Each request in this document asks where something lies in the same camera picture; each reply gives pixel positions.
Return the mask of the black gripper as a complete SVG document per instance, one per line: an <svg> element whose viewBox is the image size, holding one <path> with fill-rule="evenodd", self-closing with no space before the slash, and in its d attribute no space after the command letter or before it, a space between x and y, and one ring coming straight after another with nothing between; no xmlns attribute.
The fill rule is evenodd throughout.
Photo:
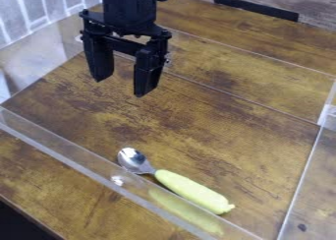
<svg viewBox="0 0 336 240"><path fill-rule="evenodd" d="M157 25L157 4L167 0L103 0L103 11L79 14L91 76L105 81L115 72L114 50L135 56L134 94L146 96L159 85L171 32Z"/></svg>

